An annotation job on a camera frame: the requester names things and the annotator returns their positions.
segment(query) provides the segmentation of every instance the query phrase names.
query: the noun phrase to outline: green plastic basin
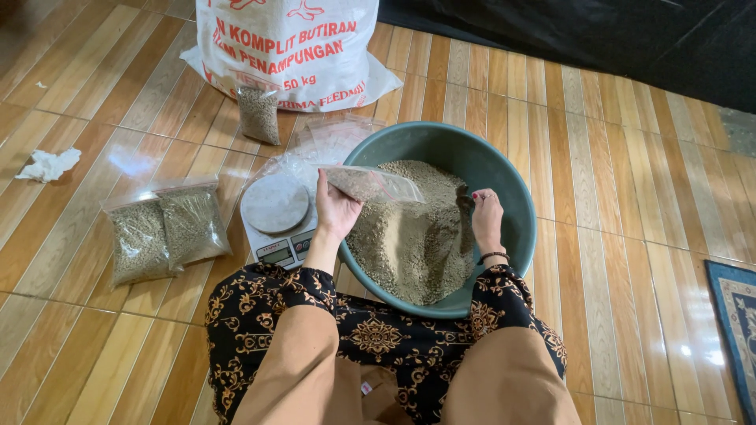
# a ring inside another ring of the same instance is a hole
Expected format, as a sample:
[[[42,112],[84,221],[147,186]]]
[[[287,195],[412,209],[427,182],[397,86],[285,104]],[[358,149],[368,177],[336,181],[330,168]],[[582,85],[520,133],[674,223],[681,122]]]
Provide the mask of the green plastic basin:
[[[461,177],[469,193],[491,188],[504,209],[501,243],[511,266],[525,275],[533,260],[536,238],[535,208],[527,186],[510,161],[482,138],[458,127],[416,121],[390,126],[366,138],[347,157],[347,166],[377,166],[396,160],[423,161]],[[430,306],[418,306],[384,291],[355,261],[346,241],[339,257],[367,290],[386,304],[413,315],[429,318],[463,318],[469,313],[475,279],[483,272],[477,265],[464,286]],[[474,260],[480,257],[475,247]]]

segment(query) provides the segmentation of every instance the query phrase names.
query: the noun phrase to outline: black backdrop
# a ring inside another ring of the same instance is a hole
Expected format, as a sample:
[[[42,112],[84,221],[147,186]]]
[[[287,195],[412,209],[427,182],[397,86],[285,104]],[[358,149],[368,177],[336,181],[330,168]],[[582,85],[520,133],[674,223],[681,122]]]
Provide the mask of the black backdrop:
[[[756,113],[756,0],[380,0],[378,20]]]

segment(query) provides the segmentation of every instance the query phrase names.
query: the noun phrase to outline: wooden floor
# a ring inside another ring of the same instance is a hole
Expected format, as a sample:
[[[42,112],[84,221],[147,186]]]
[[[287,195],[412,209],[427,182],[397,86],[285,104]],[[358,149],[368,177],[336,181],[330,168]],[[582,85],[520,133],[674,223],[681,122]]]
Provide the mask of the wooden floor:
[[[193,0],[23,7],[0,29],[0,424],[215,423],[201,324],[251,259],[240,190],[324,115],[279,112],[280,147],[241,136],[236,104],[178,59]],[[526,280],[585,424],[743,423],[702,260],[756,268],[756,160],[729,152],[713,105],[384,24],[369,50],[404,88],[353,113],[468,129],[530,187]],[[13,179],[32,150],[71,146],[60,181]],[[215,172],[234,255],[111,292],[98,202]],[[338,282],[365,294],[344,267]]]

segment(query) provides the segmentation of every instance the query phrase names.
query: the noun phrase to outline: rug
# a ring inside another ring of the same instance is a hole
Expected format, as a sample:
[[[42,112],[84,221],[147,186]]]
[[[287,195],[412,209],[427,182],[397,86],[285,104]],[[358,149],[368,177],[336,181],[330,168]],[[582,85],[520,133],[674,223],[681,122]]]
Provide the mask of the rug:
[[[716,315],[747,423],[756,424],[756,272],[706,260]]]

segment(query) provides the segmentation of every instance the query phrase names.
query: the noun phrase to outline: digital kitchen scale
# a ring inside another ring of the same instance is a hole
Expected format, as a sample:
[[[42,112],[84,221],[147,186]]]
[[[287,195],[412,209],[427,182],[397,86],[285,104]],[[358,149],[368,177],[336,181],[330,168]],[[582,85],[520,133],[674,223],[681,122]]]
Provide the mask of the digital kitchen scale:
[[[255,181],[244,192],[240,207],[255,261],[278,264],[286,270],[302,265],[318,212],[296,178],[274,174]]]

